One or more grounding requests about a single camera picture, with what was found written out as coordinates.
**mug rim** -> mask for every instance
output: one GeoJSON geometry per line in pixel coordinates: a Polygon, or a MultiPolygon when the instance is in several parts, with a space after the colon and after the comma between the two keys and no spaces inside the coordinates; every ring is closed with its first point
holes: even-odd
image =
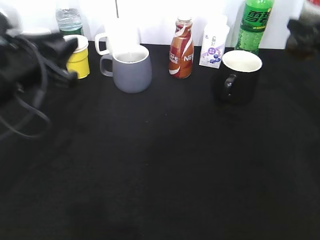
{"type": "Polygon", "coordinates": [[[234,71],[237,71],[237,72],[241,72],[241,73],[253,73],[253,72],[256,72],[256,71],[259,71],[262,66],[263,66],[263,62],[261,60],[260,57],[258,57],[257,55],[249,52],[249,51],[244,51],[244,50],[232,50],[232,51],[228,51],[226,52],[223,56],[222,56],[222,62],[224,65],[226,65],[229,69],[232,69],[234,71]],[[225,62],[225,58],[228,56],[228,55],[231,55],[233,53],[241,53],[243,55],[247,55],[247,56],[251,56],[253,57],[254,59],[256,59],[258,62],[259,62],[259,67],[255,68],[254,70],[250,70],[250,71],[244,71],[244,70],[239,70],[239,69],[236,69],[235,67],[231,67],[229,64],[227,64],[225,62]]]}
{"type": "Polygon", "coordinates": [[[149,57],[149,54],[150,54],[149,50],[145,46],[142,46],[142,45],[139,45],[139,44],[137,44],[135,46],[132,46],[132,48],[129,48],[129,49],[130,50],[135,50],[135,49],[143,50],[143,53],[145,54],[145,57],[143,59],[140,59],[139,61],[132,61],[132,62],[121,61],[116,57],[116,55],[129,53],[130,51],[128,51],[128,50],[114,50],[112,52],[113,59],[116,60],[119,63],[122,63],[122,64],[137,64],[137,63],[140,63],[140,62],[143,62],[144,60],[146,60],[149,57]]]}

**mug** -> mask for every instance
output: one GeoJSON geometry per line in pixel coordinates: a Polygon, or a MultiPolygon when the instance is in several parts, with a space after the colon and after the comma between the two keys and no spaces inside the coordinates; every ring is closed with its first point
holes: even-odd
{"type": "Polygon", "coordinates": [[[117,49],[104,55],[100,60],[100,71],[112,77],[114,84],[128,94],[140,93],[149,87],[152,80],[152,68],[149,50],[141,45],[117,49]],[[103,61],[112,61],[112,72],[103,67],[103,61]]]}
{"type": "Polygon", "coordinates": [[[215,98],[231,104],[249,103],[254,97],[262,65],[261,59],[248,51],[233,50],[224,54],[213,79],[215,98]]]}
{"type": "Polygon", "coordinates": [[[69,58],[66,68],[69,72],[77,72],[78,79],[84,79],[90,73],[88,60],[88,39],[82,35],[66,35],[63,36],[63,38],[66,41],[77,38],[78,47],[69,58]]]}
{"type": "Polygon", "coordinates": [[[105,32],[95,36],[95,49],[99,55],[113,54],[114,49],[123,48],[124,46],[134,46],[140,44],[138,27],[132,20],[116,18],[110,20],[104,25],[105,32]],[[106,38],[106,50],[100,50],[99,41],[106,38]]]}

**bottle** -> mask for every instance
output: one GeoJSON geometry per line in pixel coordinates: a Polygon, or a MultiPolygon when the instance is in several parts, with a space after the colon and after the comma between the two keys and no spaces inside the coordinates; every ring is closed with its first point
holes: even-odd
{"type": "Polygon", "coordinates": [[[64,36],[83,35],[83,25],[77,7],[77,0],[57,0],[55,19],[60,33],[64,36]]]}
{"type": "Polygon", "coordinates": [[[236,50],[258,54],[275,0],[246,0],[236,50]]]}
{"type": "Polygon", "coordinates": [[[199,65],[215,69],[220,67],[230,30],[227,21],[227,16],[217,15],[205,26],[199,65]]]}
{"type": "Polygon", "coordinates": [[[175,23],[175,35],[169,54],[169,73],[178,79],[185,79],[192,72],[194,41],[192,39],[192,18],[179,16],[175,23]]]}

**yellow cup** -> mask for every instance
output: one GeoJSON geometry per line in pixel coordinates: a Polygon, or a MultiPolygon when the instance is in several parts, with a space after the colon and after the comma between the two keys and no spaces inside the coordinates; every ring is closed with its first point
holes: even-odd
{"type": "Polygon", "coordinates": [[[82,35],[66,35],[63,37],[66,41],[70,39],[78,39],[78,47],[69,58],[66,68],[69,72],[77,72],[78,79],[83,79],[89,75],[89,61],[88,61],[88,39],[82,35]]]}

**mug handle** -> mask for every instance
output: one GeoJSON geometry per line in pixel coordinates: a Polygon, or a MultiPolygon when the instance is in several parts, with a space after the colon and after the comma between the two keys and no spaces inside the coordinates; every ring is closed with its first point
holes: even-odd
{"type": "Polygon", "coordinates": [[[222,91],[222,99],[227,100],[229,96],[231,96],[231,89],[236,80],[237,76],[234,74],[230,74],[230,76],[225,80],[222,91]]]}
{"type": "Polygon", "coordinates": [[[102,39],[102,38],[107,38],[107,37],[108,37],[108,36],[107,36],[107,33],[106,33],[106,32],[103,32],[103,33],[97,34],[97,35],[95,36],[95,39],[94,39],[95,50],[96,50],[96,52],[97,52],[99,55],[101,55],[101,56],[110,53],[110,51],[109,51],[108,49],[103,50],[103,51],[100,51],[100,47],[99,47],[99,41],[100,41],[100,39],[102,39]]]}
{"type": "Polygon", "coordinates": [[[114,73],[113,73],[112,71],[107,71],[107,70],[105,70],[102,62],[103,62],[104,60],[112,61],[112,58],[113,58],[113,57],[112,57],[110,54],[107,54],[107,55],[102,56],[101,59],[100,59],[100,71],[101,71],[101,73],[102,73],[103,75],[105,75],[105,76],[107,76],[107,77],[113,77],[113,76],[114,76],[114,73]]]}

